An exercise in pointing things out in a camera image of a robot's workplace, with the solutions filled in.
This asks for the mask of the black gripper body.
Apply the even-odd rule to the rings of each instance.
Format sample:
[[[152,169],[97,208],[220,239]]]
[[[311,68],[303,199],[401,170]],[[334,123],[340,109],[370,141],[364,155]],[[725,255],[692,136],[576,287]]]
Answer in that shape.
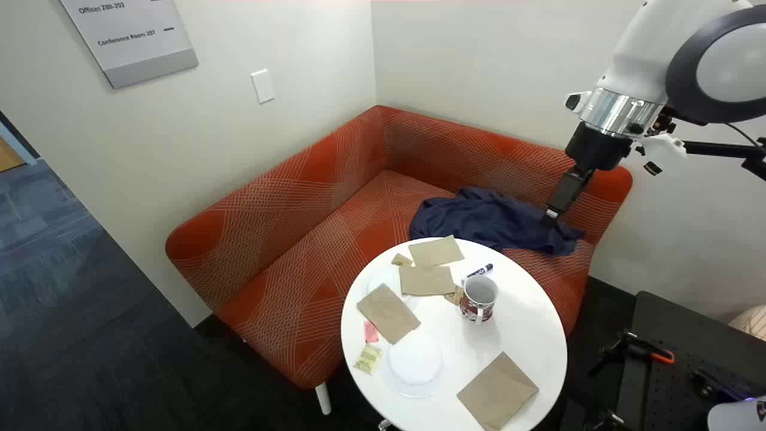
[[[608,136],[580,123],[565,154],[580,170],[614,170],[631,154],[631,140]]]

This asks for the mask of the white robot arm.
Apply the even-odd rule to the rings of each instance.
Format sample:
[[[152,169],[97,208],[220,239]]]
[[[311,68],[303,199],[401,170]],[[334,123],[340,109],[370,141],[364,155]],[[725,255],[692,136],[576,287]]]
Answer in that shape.
[[[632,150],[732,155],[761,178],[765,141],[688,141],[673,135],[673,126],[766,115],[765,27],[766,5],[753,0],[645,0],[596,86],[565,100],[580,118],[565,146],[576,166],[552,195],[544,220],[565,217],[592,175],[614,170]]]

